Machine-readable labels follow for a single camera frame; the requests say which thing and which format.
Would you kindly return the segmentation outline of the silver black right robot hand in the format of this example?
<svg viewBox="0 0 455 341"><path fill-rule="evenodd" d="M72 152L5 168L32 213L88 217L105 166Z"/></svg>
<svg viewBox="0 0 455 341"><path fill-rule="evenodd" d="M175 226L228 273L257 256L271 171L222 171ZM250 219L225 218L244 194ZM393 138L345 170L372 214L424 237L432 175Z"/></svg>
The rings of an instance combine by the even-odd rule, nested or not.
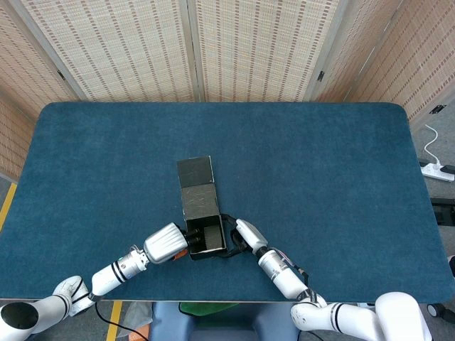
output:
<svg viewBox="0 0 455 341"><path fill-rule="evenodd" d="M227 253L227 258L245 251L256 255L260 249L267 248L267 239L250 222L227 214L221 214L221 218L232 227L230 238L235 245L235 248Z"/></svg>

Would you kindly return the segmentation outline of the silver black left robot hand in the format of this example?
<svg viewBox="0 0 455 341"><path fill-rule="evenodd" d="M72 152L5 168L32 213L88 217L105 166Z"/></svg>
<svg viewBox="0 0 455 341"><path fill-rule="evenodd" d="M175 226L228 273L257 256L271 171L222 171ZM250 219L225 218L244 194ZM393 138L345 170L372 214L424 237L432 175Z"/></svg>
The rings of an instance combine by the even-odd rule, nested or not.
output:
<svg viewBox="0 0 455 341"><path fill-rule="evenodd" d="M147 237L143 250L151 263L160 264L201 241L202 234L198 229L195 232L183 231L171 222Z"/></svg>

